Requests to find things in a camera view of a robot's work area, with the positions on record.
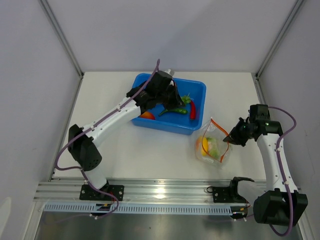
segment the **red chili pepper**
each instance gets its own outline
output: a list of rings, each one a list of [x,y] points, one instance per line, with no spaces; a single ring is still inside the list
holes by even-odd
[[[190,105],[191,105],[190,119],[194,120],[194,119],[196,119],[196,106],[195,106],[195,103],[192,100],[190,102]]]

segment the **plastic zip bag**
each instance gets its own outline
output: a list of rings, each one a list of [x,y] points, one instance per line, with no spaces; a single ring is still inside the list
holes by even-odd
[[[221,166],[229,158],[231,146],[223,139],[228,136],[226,130],[219,126],[211,117],[195,133],[195,156],[210,164]]]

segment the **blue plastic bin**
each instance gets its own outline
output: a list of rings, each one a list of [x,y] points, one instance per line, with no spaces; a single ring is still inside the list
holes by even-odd
[[[138,87],[141,83],[148,80],[150,74],[141,73],[136,76],[133,88]],[[206,85],[200,81],[186,80],[174,78],[179,95],[190,96],[195,105],[195,119],[190,119],[190,104],[187,104],[184,109],[187,109],[188,114],[183,115],[175,112],[167,112],[161,116],[158,116],[165,108],[162,104],[158,104],[153,109],[149,109],[148,112],[152,113],[155,120],[137,117],[132,120],[133,124],[139,127],[145,127],[150,129],[158,129],[166,132],[191,135],[195,130],[201,128],[202,118],[204,116],[205,98],[206,98]]]

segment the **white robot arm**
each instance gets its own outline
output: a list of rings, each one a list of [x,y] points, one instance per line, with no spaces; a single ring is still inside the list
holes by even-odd
[[[252,179],[235,177],[226,191],[231,195],[230,199],[253,205],[257,223],[290,226],[290,230],[306,209],[308,199],[298,192],[291,177],[283,145],[285,134],[281,124],[270,119],[269,107],[256,104],[250,106],[249,117],[246,120],[240,117],[223,141],[244,147],[249,139],[254,139],[262,155],[266,176],[266,191],[257,187]]]
[[[184,106],[179,96],[177,85],[172,75],[173,71],[157,71],[150,82],[144,82],[140,86],[132,88],[126,97],[112,110],[99,119],[79,127],[76,124],[71,126],[68,139],[71,141],[82,134],[69,147],[68,151],[80,164],[89,182],[96,188],[101,189],[107,184],[100,163],[102,156],[98,147],[108,135],[126,122],[140,116],[146,110],[152,109],[156,104],[170,110]]]

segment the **white table surface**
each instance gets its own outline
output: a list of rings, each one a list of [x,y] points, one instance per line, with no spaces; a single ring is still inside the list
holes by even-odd
[[[108,112],[131,89],[139,73],[86,72],[70,126],[81,127]],[[212,116],[227,132],[239,117],[248,116],[250,105],[259,103],[250,73],[176,72],[174,77],[206,84],[203,123]],[[193,136],[138,127],[131,122],[114,131],[98,150],[106,178],[228,180],[237,176],[266,179],[262,156],[253,139],[245,147],[233,145],[222,169],[196,159]],[[65,151],[59,166],[75,165],[78,163]],[[78,170],[55,170],[54,176],[81,177],[81,174]]]

